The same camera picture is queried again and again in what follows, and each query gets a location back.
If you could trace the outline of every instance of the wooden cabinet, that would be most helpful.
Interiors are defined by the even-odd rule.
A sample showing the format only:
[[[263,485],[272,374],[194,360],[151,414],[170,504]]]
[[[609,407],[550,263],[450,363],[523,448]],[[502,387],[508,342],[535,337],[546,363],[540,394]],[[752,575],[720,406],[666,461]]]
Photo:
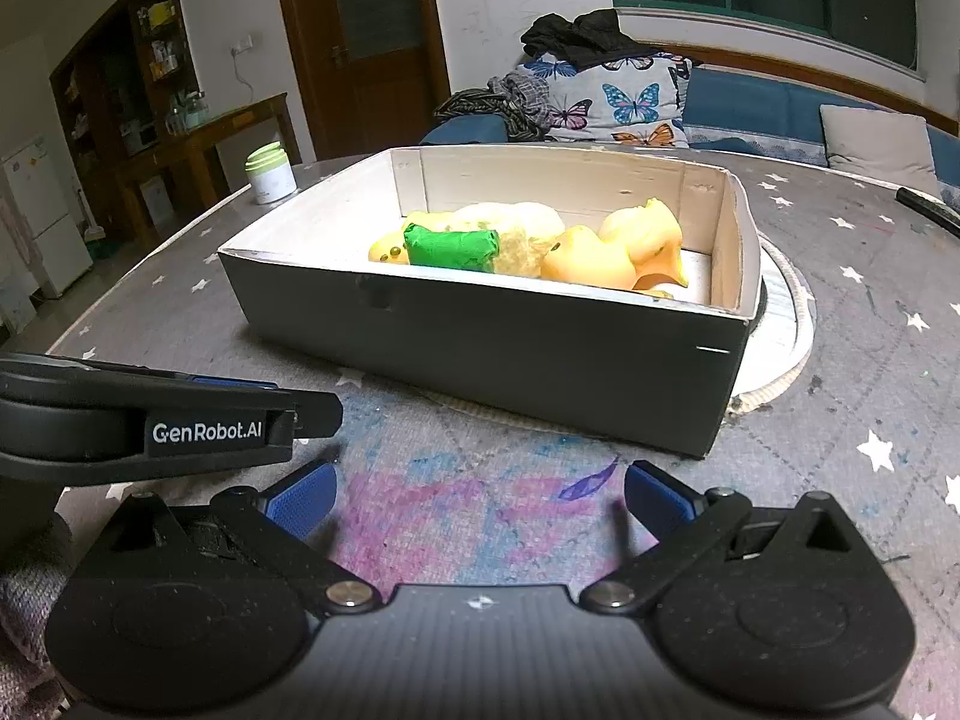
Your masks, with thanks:
[[[157,61],[161,54],[176,59],[164,67]],[[117,170],[136,154],[173,141],[166,127],[171,106],[184,105],[199,90],[179,0],[117,1],[50,83],[93,214],[110,237],[133,238]],[[203,205],[190,182],[168,178],[171,201],[186,223]]]

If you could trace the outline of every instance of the cardboard box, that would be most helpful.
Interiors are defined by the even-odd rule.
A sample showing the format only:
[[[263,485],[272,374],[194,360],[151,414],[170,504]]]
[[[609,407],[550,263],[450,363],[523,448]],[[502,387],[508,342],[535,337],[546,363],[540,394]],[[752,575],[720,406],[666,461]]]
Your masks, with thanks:
[[[538,201],[598,229],[658,197],[683,228],[677,298],[372,263],[416,210]],[[385,151],[305,191],[220,249],[264,338],[432,391],[702,457],[727,408],[760,294],[760,242],[727,170],[617,146]]]

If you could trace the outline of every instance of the blue sofa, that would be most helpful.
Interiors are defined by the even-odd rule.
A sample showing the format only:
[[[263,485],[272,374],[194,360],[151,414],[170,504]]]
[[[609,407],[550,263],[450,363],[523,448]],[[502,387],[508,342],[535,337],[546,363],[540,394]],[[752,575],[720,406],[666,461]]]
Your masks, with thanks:
[[[881,108],[790,80],[694,68],[683,129],[692,148],[762,154],[827,167],[821,105]],[[427,135],[424,143],[506,142],[505,128],[490,121],[480,127],[480,117],[476,118],[477,127],[453,119]],[[928,134],[943,199],[960,210],[960,138],[930,126]]]

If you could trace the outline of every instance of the power cord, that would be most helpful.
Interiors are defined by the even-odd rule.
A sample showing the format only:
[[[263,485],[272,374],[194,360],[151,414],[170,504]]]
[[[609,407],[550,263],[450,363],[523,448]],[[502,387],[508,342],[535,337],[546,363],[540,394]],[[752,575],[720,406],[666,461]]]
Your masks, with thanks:
[[[239,55],[240,52],[237,49],[230,49],[230,56],[233,57],[233,74],[241,84],[250,89],[250,102],[253,103],[253,100],[256,99],[256,92],[253,90],[253,84],[244,79],[240,74],[240,65],[237,63],[237,56]]]

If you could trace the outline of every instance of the floor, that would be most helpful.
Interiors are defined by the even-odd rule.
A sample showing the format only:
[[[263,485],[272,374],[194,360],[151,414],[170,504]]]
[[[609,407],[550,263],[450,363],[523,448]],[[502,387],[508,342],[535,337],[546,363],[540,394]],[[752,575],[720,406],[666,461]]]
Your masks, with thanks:
[[[20,335],[4,341],[0,352],[45,353],[83,312],[142,259],[140,246],[128,242],[106,260],[97,261],[61,298],[47,300],[37,308],[37,318]]]

